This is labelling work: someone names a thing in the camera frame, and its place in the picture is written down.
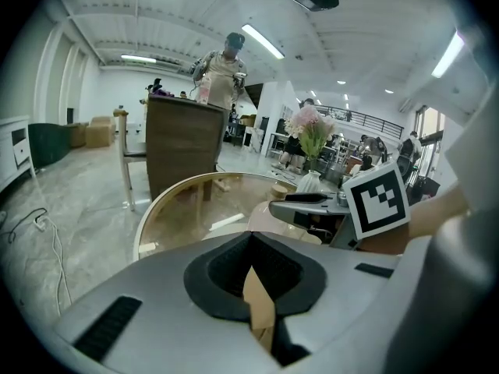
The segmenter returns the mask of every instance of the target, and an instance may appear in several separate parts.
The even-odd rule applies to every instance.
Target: white ceiling
[[[326,12],[308,12],[291,0],[63,2],[103,64],[133,53],[188,69],[251,23],[285,58],[275,59],[247,37],[241,57],[249,84],[290,79],[299,98],[315,90],[323,104],[342,107],[347,93],[357,109],[370,103],[396,109],[431,79],[427,68],[437,64],[455,32],[446,0],[340,0]]]

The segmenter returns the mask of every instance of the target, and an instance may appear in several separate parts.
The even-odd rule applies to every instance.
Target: glass tabletop
[[[268,212],[271,190],[295,192],[287,182],[247,173],[210,173],[189,178],[150,205],[137,230],[133,259],[240,231],[271,231],[305,242],[319,238]]]

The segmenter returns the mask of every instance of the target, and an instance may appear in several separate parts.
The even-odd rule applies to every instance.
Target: white cabinet
[[[35,178],[31,160],[28,117],[0,120],[0,192],[25,171]]]

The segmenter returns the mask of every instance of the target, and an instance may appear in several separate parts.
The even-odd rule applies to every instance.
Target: tiled floor
[[[2,231],[11,229],[35,208],[48,209],[59,229],[73,301],[132,262],[134,235],[150,204],[146,164],[131,164],[138,204],[135,212],[128,209],[116,149],[115,143],[109,148],[74,150],[40,171],[36,182],[27,176],[24,182],[11,187],[2,204],[2,210],[9,213]],[[275,159],[224,143],[219,168],[267,175],[273,162]],[[284,176],[293,183],[300,179],[290,172]],[[51,247],[52,231],[38,231],[33,218],[16,229],[12,244],[2,236],[0,266],[13,298],[27,318],[51,325],[58,317],[58,261]],[[63,287],[59,299],[61,310],[67,308],[69,301]]]

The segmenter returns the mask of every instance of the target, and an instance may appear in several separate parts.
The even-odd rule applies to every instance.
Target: railing
[[[404,128],[395,123],[343,108],[328,107],[326,105],[316,105],[316,108],[319,112],[329,115],[337,121],[355,123],[369,129],[377,130],[378,132],[386,133],[397,139],[402,137]]]

